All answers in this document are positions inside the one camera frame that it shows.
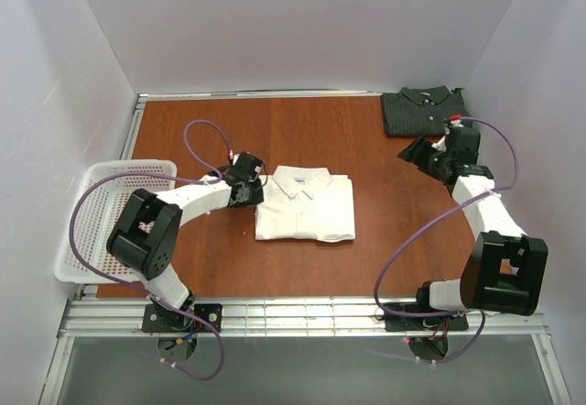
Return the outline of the dark green shirt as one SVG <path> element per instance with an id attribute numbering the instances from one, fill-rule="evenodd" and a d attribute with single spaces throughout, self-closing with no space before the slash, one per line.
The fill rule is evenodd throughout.
<path id="1" fill-rule="evenodd" d="M 462 88 L 445 85 L 382 93 L 381 108 L 388 137 L 440 137 L 445 121 L 455 115 L 470 116 Z"/>

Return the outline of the white long sleeve shirt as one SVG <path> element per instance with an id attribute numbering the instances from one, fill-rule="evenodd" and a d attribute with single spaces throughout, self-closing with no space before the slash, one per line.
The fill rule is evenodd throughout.
<path id="1" fill-rule="evenodd" d="M 278 166 L 255 211 L 255 239 L 353 241 L 353 182 L 326 168 Z"/>

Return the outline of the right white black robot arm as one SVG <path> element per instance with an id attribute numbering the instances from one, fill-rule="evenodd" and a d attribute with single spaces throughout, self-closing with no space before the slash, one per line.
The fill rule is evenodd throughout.
<path id="1" fill-rule="evenodd" d="M 417 313 L 478 309 L 530 316 L 537 308 L 548 247 L 506 210 L 494 175 L 477 162 L 480 143 L 478 130 L 452 126 L 439 142 L 418 137 L 398 154 L 448 188 L 475 238 L 459 278 L 428 281 L 418 289 Z"/>

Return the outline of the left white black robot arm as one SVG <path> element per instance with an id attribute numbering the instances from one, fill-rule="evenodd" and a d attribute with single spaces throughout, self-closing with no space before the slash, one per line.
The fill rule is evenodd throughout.
<path id="1" fill-rule="evenodd" d="M 264 201 L 265 163 L 243 152 L 228 166 L 173 190 L 134 191 L 106 243 L 106 250 L 132 269 L 151 298 L 174 312 L 188 309 L 191 292 L 171 265 L 180 228 L 224 208 Z"/>

